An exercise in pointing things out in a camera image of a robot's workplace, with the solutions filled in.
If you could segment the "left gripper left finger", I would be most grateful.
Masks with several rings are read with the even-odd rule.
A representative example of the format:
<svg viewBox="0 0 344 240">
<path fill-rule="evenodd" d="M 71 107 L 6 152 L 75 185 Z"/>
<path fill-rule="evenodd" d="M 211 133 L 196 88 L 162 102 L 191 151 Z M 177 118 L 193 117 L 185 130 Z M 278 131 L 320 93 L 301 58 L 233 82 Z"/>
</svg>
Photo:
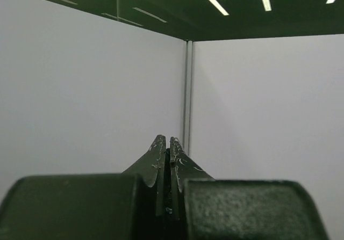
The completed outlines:
<svg viewBox="0 0 344 240">
<path fill-rule="evenodd" d="M 1 239 L 157 239 L 166 139 L 122 173 L 27 176 L 1 203 Z"/>
</svg>

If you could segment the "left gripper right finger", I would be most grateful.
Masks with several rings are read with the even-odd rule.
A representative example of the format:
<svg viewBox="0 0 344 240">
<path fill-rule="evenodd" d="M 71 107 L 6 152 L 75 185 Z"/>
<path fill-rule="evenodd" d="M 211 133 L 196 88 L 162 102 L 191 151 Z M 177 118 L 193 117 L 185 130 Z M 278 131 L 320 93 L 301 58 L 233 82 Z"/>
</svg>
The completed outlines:
<svg viewBox="0 0 344 240">
<path fill-rule="evenodd" d="M 184 239 L 328 239 L 306 189 L 288 180 L 216 180 L 170 140 L 173 215 Z"/>
</svg>

